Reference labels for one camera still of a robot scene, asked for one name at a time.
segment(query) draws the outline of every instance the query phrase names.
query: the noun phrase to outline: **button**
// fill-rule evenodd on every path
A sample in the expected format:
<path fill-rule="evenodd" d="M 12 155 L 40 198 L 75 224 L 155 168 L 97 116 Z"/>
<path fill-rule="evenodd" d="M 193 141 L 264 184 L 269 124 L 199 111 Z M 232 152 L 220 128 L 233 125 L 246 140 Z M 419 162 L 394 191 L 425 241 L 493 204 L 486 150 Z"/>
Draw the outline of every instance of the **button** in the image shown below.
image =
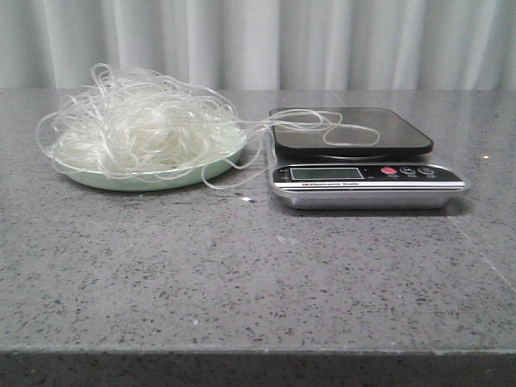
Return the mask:
<path fill-rule="evenodd" d="M 423 175 L 433 175 L 435 173 L 435 171 L 432 168 L 428 167 L 418 168 L 418 172 L 422 173 Z"/>
<path fill-rule="evenodd" d="M 405 175 L 414 175 L 416 173 L 416 171 L 409 167 L 401 167 L 400 172 L 404 173 Z"/>
<path fill-rule="evenodd" d="M 386 175 L 394 175 L 395 173 L 397 173 L 397 170 L 391 167 L 384 167 L 380 170 Z"/>

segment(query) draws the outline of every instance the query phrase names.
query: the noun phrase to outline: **silver scale body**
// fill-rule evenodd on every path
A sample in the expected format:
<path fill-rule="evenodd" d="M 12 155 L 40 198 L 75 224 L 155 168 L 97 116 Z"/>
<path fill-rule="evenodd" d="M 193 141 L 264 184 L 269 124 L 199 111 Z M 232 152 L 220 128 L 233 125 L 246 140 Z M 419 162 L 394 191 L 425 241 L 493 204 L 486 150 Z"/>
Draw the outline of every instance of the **silver scale body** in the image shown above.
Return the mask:
<path fill-rule="evenodd" d="M 446 206 L 450 200 L 464 196 L 470 189 L 468 181 L 427 152 L 432 149 L 433 142 L 392 111 L 378 108 L 314 110 L 337 111 L 344 120 L 349 117 L 353 124 L 375 127 L 384 137 L 384 142 L 380 142 L 377 149 L 339 150 L 324 148 L 321 144 L 313 144 L 312 147 L 310 141 L 318 141 L 316 137 L 303 138 L 303 134 L 289 135 L 288 131 L 278 135 L 278 128 L 274 128 L 274 140 L 268 144 L 268 164 L 272 166 L 269 168 L 269 181 L 272 191 L 287 206 L 304 210 L 434 209 Z M 404 144 L 405 138 L 397 138 L 403 133 L 414 135 L 413 142 Z M 292 149 L 285 144 L 296 135 L 298 139 L 294 139 L 292 144 L 300 144 L 300 147 L 291 152 Z M 322 154 L 311 154 L 318 152 L 318 146 L 321 146 Z M 299 156 L 303 147 L 310 148 L 310 154 Z M 373 155 L 384 150 L 394 154 Z M 352 156 L 335 155 L 341 151 Z M 328 172 L 351 174 L 352 177 L 319 178 L 319 174 Z M 310 178 L 295 179 L 296 173 Z"/>

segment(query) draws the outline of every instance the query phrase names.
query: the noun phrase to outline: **curtain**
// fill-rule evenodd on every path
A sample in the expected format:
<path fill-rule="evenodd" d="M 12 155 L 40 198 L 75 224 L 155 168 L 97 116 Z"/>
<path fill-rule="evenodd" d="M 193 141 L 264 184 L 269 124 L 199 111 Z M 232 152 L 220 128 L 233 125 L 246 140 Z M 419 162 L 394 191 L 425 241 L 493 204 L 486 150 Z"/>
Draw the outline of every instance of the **curtain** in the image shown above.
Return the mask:
<path fill-rule="evenodd" d="M 0 87 L 516 89 L 516 0 L 0 0 Z"/>

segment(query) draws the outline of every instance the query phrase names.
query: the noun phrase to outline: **countertop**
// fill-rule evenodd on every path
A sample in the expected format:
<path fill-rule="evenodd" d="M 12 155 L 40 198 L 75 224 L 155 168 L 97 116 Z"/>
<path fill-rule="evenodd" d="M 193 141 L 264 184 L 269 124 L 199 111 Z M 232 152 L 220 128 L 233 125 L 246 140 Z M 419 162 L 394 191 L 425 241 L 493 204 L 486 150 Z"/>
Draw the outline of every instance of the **countertop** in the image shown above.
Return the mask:
<path fill-rule="evenodd" d="M 79 185 L 52 168 L 34 139 L 66 91 L 0 92 L 6 385 L 66 385 L 66 377 L 88 385 L 99 368 L 105 379 L 145 385 L 137 372 L 114 371 L 125 358 L 110 355 L 137 356 L 139 372 L 150 367 L 145 356 L 162 365 L 173 356 L 170 368 L 189 359 L 188 369 L 205 367 L 204 376 L 222 356 L 236 360 L 235 381 L 249 376 L 247 361 L 262 361 L 255 381 L 264 369 L 292 366 L 313 385 L 316 373 L 325 377 L 321 369 L 345 379 L 321 365 L 332 361 L 376 361 L 369 377 L 381 378 L 392 356 L 422 356 L 413 365 L 425 375 L 428 362 L 443 357 L 445 369 L 466 356 L 499 368 L 495 375 L 475 364 L 479 385 L 516 380 L 515 92 L 223 91 L 244 119 L 264 119 L 276 107 L 388 108 L 472 182 L 468 196 L 440 210 L 313 211 L 286 207 L 265 173 L 227 190 Z M 79 355 L 88 361 L 75 363 L 70 379 L 67 359 Z M 271 364 L 283 359 L 288 367 Z M 298 360 L 309 365 L 293 366 Z M 349 375 L 358 381 L 358 373 Z M 201 383 L 199 373 L 182 375 L 187 385 Z M 290 385 L 285 375 L 280 385 Z M 320 385 L 337 385 L 327 378 Z"/>

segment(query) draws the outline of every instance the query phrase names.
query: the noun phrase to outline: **kitchen scale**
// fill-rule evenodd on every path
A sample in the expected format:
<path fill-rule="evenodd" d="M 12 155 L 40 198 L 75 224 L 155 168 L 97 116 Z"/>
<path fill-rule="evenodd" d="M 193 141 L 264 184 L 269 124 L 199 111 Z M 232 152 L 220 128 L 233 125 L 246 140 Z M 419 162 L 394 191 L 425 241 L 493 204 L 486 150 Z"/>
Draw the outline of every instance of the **kitchen scale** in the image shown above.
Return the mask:
<path fill-rule="evenodd" d="M 323 131 L 273 127 L 268 145 L 273 192 L 306 210 L 431 209 L 465 195 L 470 184 L 431 156 L 433 141 L 391 110 L 310 108 L 342 125 Z M 290 109 L 275 109 L 271 114 Z M 313 123 L 313 115 L 286 121 Z"/>

